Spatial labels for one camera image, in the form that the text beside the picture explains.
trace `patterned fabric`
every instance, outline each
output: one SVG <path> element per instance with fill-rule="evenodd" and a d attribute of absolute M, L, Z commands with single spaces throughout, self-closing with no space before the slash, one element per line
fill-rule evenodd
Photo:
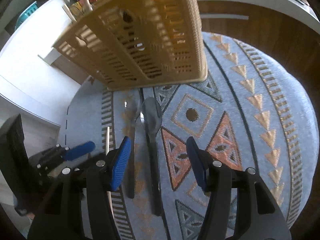
<path fill-rule="evenodd" d="M 163 122 L 157 134 L 165 215 L 152 214 L 146 134 L 135 130 L 135 198 L 127 197 L 127 175 L 111 200 L 123 240 L 196 239 L 209 196 L 197 185 L 185 142 L 193 136 L 201 149 L 233 169 L 259 171 L 291 226 L 311 191 L 319 150 L 317 121 L 298 81 L 275 60 L 230 37 L 203 33 L 208 78 L 205 82 L 108 92 L 98 81 L 85 82 L 71 102 L 59 143 L 70 147 L 93 140 L 110 149 L 129 135 L 125 100 L 155 97 Z M 74 163 L 64 163 L 75 167 Z M 232 191 L 227 236 L 236 219 Z M 90 229 L 85 230 L 90 237 Z"/>

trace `yellow basket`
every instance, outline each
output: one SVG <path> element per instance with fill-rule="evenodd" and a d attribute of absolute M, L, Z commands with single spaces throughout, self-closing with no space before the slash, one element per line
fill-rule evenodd
<path fill-rule="evenodd" d="M 109 90 L 207 78 L 197 0 L 99 0 L 53 46 Z"/>

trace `spoon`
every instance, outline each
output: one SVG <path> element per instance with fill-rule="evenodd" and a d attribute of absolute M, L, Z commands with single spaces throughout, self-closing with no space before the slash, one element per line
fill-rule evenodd
<path fill-rule="evenodd" d="M 161 200 L 158 144 L 156 142 L 156 135 L 162 124 L 162 111 L 161 106 L 155 98 L 149 97 L 143 101 L 140 112 L 140 120 L 143 128 L 148 134 L 147 143 L 150 158 L 154 214 L 161 216 L 163 208 Z"/>
<path fill-rule="evenodd" d="M 130 98 L 124 101 L 124 112 L 130 121 L 130 134 L 131 140 L 131 152 L 128 161 L 128 184 L 127 184 L 127 195 L 129 198 L 134 198 L 135 189 L 135 176 L 134 176 L 134 135 L 136 129 L 136 120 L 140 114 L 140 98 Z"/>

